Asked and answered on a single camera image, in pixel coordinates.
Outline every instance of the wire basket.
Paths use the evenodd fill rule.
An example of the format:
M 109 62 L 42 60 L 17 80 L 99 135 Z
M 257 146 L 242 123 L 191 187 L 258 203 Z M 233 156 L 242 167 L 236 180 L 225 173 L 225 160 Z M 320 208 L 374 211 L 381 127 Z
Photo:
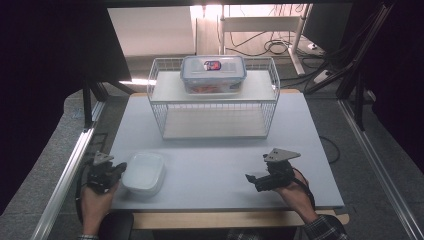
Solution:
M 240 91 L 189 94 L 180 79 L 182 58 L 157 58 L 147 93 L 164 139 L 266 138 L 278 102 L 280 79 L 272 58 L 244 58 Z

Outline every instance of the hand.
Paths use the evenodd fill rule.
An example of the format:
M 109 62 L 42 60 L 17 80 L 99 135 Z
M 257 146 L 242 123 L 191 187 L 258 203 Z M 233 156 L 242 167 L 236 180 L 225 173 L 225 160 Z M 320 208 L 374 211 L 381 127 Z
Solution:
M 100 224 L 112 205 L 113 195 L 118 189 L 115 184 L 108 192 L 97 194 L 93 189 L 84 187 L 82 190 L 81 210 L 83 218 L 83 232 L 86 235 L 97 235 Z
M 308 180 L 297 169 L 294 169 L 294 173 L 297 179 L 308 185 Z M 289 207 L 299 214 L 306 224 L 318 218 L 312 207 L 311 200 L 297 183 L 292 182 L 287 187 L 276 188 L 275 191 L 280 194 Z

